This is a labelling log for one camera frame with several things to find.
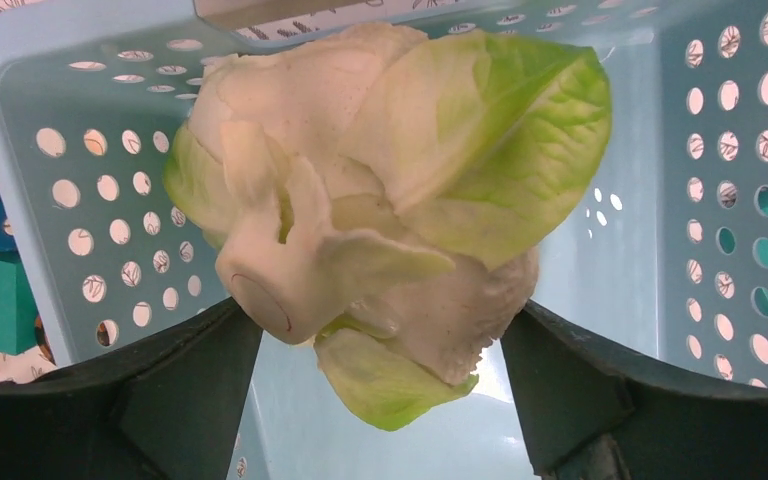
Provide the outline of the toy cauliflower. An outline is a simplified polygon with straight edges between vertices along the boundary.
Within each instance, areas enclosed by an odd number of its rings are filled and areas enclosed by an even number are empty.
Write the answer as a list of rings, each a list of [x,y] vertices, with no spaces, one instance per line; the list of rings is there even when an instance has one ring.
[[[476,386],[611,130],[593,48],[362,23],[210,62],[163,184],[251,319],[395,431]]]

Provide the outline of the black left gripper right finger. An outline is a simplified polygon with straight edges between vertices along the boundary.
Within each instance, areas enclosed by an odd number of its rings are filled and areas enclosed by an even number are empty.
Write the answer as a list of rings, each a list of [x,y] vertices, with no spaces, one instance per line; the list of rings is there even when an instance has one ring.
[[[768,389],[657,360],[532,301],[501,348],[543,479],[768,479]]]

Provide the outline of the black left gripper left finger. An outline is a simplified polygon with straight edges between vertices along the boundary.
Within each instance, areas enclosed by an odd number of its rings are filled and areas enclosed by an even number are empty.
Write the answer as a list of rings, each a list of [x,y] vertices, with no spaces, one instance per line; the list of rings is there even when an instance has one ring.
[[[0,479],[225,478],[261,337],[228,299],[32,382],[0,382]]]

